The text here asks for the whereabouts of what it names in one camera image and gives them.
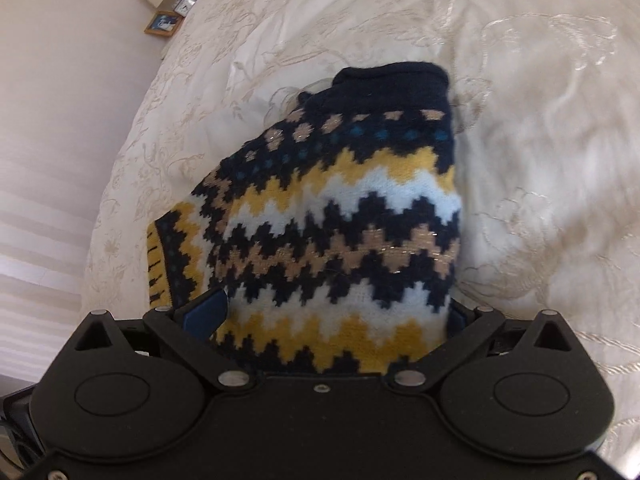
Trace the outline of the navy yellow patterned knit sweater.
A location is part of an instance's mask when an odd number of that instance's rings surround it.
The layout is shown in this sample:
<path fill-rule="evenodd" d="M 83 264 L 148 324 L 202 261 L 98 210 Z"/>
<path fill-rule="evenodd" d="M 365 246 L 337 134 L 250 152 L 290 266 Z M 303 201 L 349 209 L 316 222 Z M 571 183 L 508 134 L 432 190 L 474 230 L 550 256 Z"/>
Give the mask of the navy yellow patterned knit sweater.
<path fill-rule="evenodd" d="M 446 336 L 462 200 L 439 66 L 347 67 L 148 227 L 152 307 L 219 289 L 216 350 L 266 373 L 375 373 Z"/>

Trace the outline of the wooden picture frame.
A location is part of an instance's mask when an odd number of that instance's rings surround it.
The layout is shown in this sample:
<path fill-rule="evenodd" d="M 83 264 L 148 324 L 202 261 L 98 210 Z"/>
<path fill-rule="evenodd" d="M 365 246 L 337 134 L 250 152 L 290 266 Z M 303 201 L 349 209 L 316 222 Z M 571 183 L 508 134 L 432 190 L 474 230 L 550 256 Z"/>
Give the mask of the wooden picture frame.
<path fill-rule="evenodd" d="M 174 11 L 157 10 L 145 27 L 144 33 L 149 36 L 169 38 L 180 28 L 184 17 Z"/>

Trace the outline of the cream embroidered bedspread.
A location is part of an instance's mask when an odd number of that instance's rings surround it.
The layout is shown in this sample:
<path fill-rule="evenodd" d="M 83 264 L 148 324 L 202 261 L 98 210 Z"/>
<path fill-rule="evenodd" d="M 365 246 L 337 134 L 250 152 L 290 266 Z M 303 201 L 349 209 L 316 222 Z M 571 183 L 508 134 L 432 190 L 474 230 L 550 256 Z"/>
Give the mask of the cream embroidered bedspread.
<path fill-rule="evenodd" d="M 639 471 L 639 0 L 198 0 L 103 193 L 82 307 L 133 318 L 144 234 L 299 90 L 346 66 L 450 77 L 457 297 L 558 310 L 608 381 L 601 454 Z"/>

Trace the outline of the small white alarm clock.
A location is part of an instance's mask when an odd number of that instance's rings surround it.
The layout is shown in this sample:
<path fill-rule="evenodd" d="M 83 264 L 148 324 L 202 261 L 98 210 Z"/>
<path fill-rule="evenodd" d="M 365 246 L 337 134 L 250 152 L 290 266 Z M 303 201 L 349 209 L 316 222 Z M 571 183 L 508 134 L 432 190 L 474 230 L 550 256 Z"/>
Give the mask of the small white alarm clock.
<path fill-rule="evenodd" d="M 198 0 L 178 0 L 174 11 L 181 16 L 187 16 L 197 1 Z"/>

